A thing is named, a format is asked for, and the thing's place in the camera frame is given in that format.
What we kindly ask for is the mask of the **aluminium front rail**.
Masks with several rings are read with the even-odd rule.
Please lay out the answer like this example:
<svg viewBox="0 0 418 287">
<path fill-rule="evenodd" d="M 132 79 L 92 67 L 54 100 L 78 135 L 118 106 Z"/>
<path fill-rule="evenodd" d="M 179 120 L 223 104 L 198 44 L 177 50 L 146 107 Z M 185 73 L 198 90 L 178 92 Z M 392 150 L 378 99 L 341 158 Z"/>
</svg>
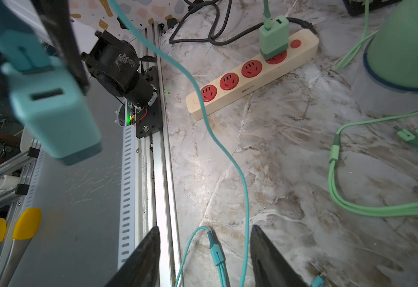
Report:
<svg viewBox="0 0 418 287">
<path fill-rule="evenodd" d="M 137 139 L 120 126 L 120 103 L 95 79 L 87 101 L 101 130 L 100 154 L 65 166 L 41 151 L 13 226 L 28 208 L 42 219 L 11 279 L 13 287 L 102 287 L 154 226 L 161 233 L 157 285 L 172 287 L 181 263 L 168 130 Z"/>
</svg>

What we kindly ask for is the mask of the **green USB charger plug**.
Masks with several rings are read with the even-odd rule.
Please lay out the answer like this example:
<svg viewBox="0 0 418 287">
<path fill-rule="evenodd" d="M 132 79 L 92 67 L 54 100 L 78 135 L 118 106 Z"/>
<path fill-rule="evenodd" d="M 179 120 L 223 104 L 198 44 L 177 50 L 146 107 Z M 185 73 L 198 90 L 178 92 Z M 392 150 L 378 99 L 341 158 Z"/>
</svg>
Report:
<svg viewBox="0 0 418 287">
<path fill-rule="evenodd" d="M 277 18 L 265 18 L 259 28 L 260 54 L 269 60 L 288 49 L 289 21 L 280 15 Z"/>
</svg>

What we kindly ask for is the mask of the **yellow handled tool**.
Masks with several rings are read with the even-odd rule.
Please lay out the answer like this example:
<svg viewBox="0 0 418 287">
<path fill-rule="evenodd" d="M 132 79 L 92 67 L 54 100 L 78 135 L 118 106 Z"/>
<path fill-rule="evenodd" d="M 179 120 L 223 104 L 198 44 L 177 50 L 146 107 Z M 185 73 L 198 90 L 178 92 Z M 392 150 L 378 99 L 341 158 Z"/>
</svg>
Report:
<svg viewBox="0 0 418 287">
<path fill-rule="evenodd" d="M 0 275 L 0 287 L 9 285 L 21 258 L 34 238 L 39 228 L 42 210 L 39 208 L 26 209 L 16 222 L 10 253 Z M 0 244 L 5 239 L 6 220 L 0 218 Z"/>
</svg>

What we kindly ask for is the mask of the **beige red power strip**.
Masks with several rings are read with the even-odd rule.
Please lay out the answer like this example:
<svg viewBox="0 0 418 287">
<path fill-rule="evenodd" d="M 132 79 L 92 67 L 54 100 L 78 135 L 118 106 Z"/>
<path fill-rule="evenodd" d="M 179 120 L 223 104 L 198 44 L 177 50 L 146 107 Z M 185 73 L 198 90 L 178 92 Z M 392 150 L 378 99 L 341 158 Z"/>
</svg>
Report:
<svg viewBox="0 0 418 287">
<path fill-rule="evenodd" d="M 286 51 L 269 60 L 257 55 L 209 82 L 200 89 L 206 113 L 210 115 L 314 60 L 319 42 L 309 29 L 302 29 L 290 36 Z"/>
</svg>

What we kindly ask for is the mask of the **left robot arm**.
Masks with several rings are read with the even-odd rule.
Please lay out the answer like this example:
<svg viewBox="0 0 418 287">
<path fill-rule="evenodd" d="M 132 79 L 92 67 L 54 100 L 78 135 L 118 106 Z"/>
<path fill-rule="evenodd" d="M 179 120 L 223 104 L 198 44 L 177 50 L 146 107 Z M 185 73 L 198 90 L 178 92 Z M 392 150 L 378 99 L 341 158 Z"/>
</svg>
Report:
<svg viewBox="0 0 418 287">
<path fill-rule="evenodd" d="M 143 60 L 133 46 L 107 31 L 95 31 L 97 41 L 90 53 L 80 52 L 71 27 L 67 1 L 33 1 L 58 54 L 79 85 L 86 89 L 89 72 L 110 94 L 126 98 L 139 108 L 152 106 L 157 91 L 138 71 Z"/>
</svg>

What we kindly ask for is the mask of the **teal USB charger plug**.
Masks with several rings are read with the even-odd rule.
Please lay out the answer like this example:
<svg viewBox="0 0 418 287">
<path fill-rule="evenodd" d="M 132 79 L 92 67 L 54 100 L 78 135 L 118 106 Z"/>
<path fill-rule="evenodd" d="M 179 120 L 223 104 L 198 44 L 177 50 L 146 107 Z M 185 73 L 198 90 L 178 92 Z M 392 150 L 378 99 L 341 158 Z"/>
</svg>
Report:
<svg viewBox="0 0 418 287">
<path fill-rule="evenodd" d="M 62 58 L 0 1 L 0 98 L 45 151 L 71 166 L 102 150 L 101 133 Z"/>
</svg>

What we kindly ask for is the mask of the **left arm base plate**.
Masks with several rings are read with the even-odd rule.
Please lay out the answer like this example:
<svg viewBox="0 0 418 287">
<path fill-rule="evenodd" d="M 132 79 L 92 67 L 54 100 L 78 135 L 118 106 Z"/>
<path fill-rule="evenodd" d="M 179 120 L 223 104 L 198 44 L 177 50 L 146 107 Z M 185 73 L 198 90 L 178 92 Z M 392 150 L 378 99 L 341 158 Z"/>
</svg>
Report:
<svg viewBox="0 0 418 287">
<path fill-rule="evenodd" d="M 157 66 L 151 66 L 143 74 L 138 73 L 137 84 L 129 94 L 128 101 L 138 108 L 138 118 L 134 121 L 138 139 L 162 131 L 163 116 L 159 84 L 159 69 Z"/>
</svg>

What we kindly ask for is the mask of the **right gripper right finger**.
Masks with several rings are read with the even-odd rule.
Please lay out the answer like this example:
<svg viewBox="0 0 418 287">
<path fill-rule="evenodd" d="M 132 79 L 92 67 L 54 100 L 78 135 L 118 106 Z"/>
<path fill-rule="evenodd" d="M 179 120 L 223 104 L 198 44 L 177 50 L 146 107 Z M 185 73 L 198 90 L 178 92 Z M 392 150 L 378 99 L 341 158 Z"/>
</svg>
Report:
<svg viewBox="0 0 418 287">
<path fill-rule="evenodd" d="M 250 252 L 257 287 L 307 287 L 265 232 L 253 225 Z"/>
</svg>

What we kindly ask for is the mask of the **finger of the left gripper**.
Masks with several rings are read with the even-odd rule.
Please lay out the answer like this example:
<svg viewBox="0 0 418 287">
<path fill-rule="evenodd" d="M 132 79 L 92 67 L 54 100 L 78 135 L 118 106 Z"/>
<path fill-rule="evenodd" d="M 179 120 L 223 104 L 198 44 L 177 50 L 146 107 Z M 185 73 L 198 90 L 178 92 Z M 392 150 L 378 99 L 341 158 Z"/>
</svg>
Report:
<svg viewBox="0 0 418 287">
<path fill-rule="evenodd" d="M 86 93 L 89 90 L 89 81 L 71 27 L 69 2 L 67 0 L 31 0 L 31 3 L 58 55 L 71 75 L 74 76 L 83 93 Z"/>
</svg>

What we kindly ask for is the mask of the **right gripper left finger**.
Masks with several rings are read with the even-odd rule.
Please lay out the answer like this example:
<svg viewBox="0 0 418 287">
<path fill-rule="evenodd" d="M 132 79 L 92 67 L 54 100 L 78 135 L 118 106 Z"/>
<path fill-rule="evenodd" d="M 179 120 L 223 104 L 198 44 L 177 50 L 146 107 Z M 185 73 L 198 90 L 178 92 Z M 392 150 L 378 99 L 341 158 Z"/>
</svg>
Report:
<svg viewBox="0 0 418 287">
<path fill-rule="evenodd" d="M 159 227 L 153 227 L 105 287 L 155 287 L 161 254 Z"/>
</svg>

